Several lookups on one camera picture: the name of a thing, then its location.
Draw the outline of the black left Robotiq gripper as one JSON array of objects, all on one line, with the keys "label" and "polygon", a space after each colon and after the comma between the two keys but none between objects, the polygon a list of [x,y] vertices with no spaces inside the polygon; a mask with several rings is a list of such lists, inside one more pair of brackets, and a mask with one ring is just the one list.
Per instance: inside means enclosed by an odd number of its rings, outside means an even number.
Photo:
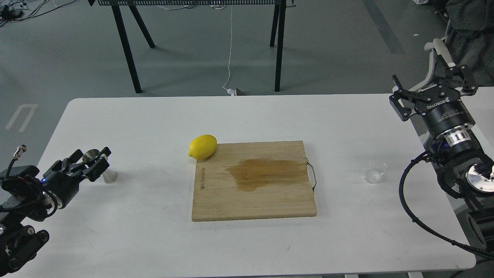
[{"label": "black left Robotiq gripper", "polygon": [[74,153],[71,156],[57,160],[43,174],[42,187],[46,194],[51,194],[57,202],[58,209],[64,209],[73,197],[79,192],[79,184],[82,181],[82,173],[91,182],[99,179],[98,175],[110,166],[108,157],[111,150],[108,147],[100,150],[97,158],[90,160],[89,166],[85,162],[79,162],[83,155]]}]

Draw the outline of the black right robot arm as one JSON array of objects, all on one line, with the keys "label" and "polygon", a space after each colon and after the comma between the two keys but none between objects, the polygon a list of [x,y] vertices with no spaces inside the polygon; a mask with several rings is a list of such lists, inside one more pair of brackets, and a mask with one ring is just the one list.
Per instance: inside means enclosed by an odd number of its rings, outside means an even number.
[{"label": "black right robot arm", "polygon": [[[493,196],[493,160],[487,155],[472,128],[475,120],[462,101],[473,96],[478,86],[468,66],[450,66],[439,84],[423,90],[406,90],[396,75],[396,88],[389,97],[402,121],[413,115],[421,118],[429,135],[425,151],[411,160],[399,183],[401,205],[413,223],[428,233],[474,255],[493,259],[493,208],[485,207],[481,198]],[[419,162],[431,163],[440,188],[450,197],[463,199],[469,208],[468,224],[483,248],[454,241],[431,229],[411,211],[404,197],[404,183]]]}]

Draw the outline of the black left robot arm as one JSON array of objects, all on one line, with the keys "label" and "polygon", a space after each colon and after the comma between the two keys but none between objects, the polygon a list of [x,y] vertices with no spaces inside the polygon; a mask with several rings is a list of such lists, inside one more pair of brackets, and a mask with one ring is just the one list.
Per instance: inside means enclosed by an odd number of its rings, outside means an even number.
[{"label": "black left robot arm", "polygon": [[25,153],[25,145],[18,146],[7,169],[1,172],[1,276],[19,271],[49,241],[48,231],[36,231],[23,225],[25,218],[42,222],[65,208],[79,192],[80,183],[100,178],[109,168],[111,150],[77,149],[71,156],[57,160],[37,178],[36,166],[14,166]]}]

